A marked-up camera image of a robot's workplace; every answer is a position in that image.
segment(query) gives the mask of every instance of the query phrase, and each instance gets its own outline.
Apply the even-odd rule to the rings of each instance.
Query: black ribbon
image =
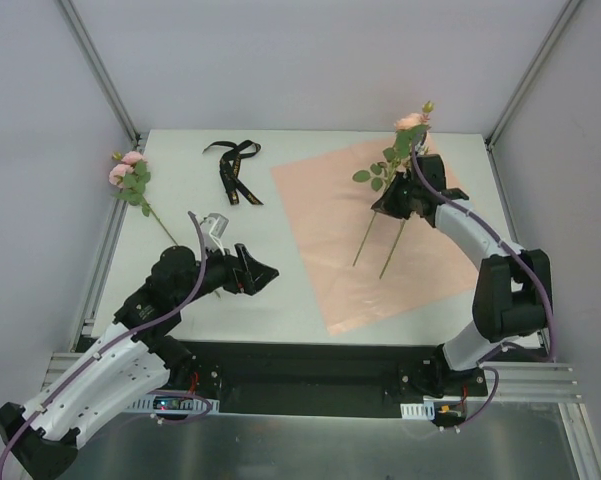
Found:
[[[211,147],[228,147],[231,150],[225,152],[220,158],[220,179],[224,185],[224,190],[227,192],[229,203],[231,205],[237,205],[240,203],[238,192],[240,192],[244,198],[246,198],[251,205],[262,205],[262,202],[258,200],[251,190],[249,190],[244,183],[238,179],[240,174],[240,165],[242,164],[243,158],[251,158],[255,156],[262,148],[260,144],[252,142],[251,140],[245,140],[240,145],[236,145],[233,142],[213,142],[202,153],[209,150]],[[250,153],[242,153],[250,147],[254,147],[255,151]]]

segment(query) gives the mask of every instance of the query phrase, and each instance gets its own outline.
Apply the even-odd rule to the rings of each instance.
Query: red wire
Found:
[[[198,386],[199,378],[200,377],[198,376],[198,372],[193,372],[193,375],[191,376],[191,387],[189,388],[188,393],[194,393],[196,391],[196,387]]]
[[[467,388],[466,385],[462,386],[462,412],[466,413],[467,411],[467,405],[466,405],[466,401],[467,401],[467,397],[469,396],[469,389]]]

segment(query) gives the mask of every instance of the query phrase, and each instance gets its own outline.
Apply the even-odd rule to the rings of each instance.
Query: reflective metal floor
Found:
[[[62,480],[577,479],[555,405],[494,404],[460,434],[401,420],[116,418]]]

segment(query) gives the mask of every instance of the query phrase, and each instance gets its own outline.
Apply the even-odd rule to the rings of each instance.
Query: flower bud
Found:
[[[431,100],[429,100],[427,103],[425,103],[422,106],[422,113],[431,113],[433,112],[433,102]]]

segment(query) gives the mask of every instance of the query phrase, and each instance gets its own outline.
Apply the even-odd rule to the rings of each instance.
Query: metal frame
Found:
[[[581,480],[601,479],[601,453],[584,404],[559,404],[571,454]]]
[[[522,75],[520,82],[513,91],[513,94],[507,102],[507,105],[500,115],[500,118],[498,118],[493,132],[487,137],[488,147],[493,147],[502,135],[502,132],[509,124],[513,114],[516,112],[524,98],[529,93],[529,90],[537,78],[538,73],[540,73],[542,67],[546,64],[547,60],[551,56],[553,48],[566,31],[567,27],[573,20],[574,15],[583,2],[584,0],[567,0],[562,7],[558,17],[549,29],[547,36],[542,41],[540,48],[536,52],[535,56],[531,60],[531,63],[527,67],[527,70],[524,72],[524,75]]]
[[[146,135],[143,137],[138,134],[75,5],[72,0],[56,0],[56,3],[121,127],[129,139],[134,142],[134,147],[142,151],[144,142],[146,142]],[[555,45],[566,31],[582,3],[583,0],[566,1],[485,142],[505,210],[505,217],[514,241],[518,240],[518,229],[511,215],[506,193],[502,188],[492,150],[503,131],[507,128],[517,108],[528,95],[539,72],[550,58]],[[72,348],[75,348],[82,335],[90,336],[91,334],[93,319],[115,251],[124,214],[125,204],[116,201],[109,216],[103,242],[98,250],[96,266],[80,311],[79,325],[74,335]],[[546,334],[543,335],[543,338],[545,345],[548,345]],[[77,353],[53,354],[44,386],[52,383],[79,356],[80,354]],[[580,478],[583,480],[601,479],[600,450],[592,433],[593,430],[583,403],[580,386],[573,374],[573,368],[565,364],[494,362],[491,365],[497,367],[500,373],[497,401],[559,404],[564,428]],[[491,374],[488,374],[486,379],[487,382],[493,381]],[[469,400],[483,401],[480,398],[469,398]],[[139,401],[136,403],[131,405],[128,411],[136,413],[144,411],[142,406],[146,407],[146,402]]]
[[[133,125],[129,112],[127,112],[127,109],[122,103],[122,99],[120,98],[120,95],[118,95],[118,92],[111,81],[111,77],[109,77],[109,73],[102,62],[102,58],[100,58],[100,54],[96,50],[93,40],[91,40],[91,36],[89,35],[82,18],[80,18],[80,14],[73,4],[73,1],[56,0],[56,4],[58,5],[64,20],[67,22],[67,26],[78,44],[80,51],[84,55],[84,59],[87,62],[87,65],[89,65],[91,73],[93,73],[96,82],[98,82],[102,94],[107,99],[118,122],[120,122],[120,126],[129,139],[132,142],[136,142],[139,135],[138,131]]]

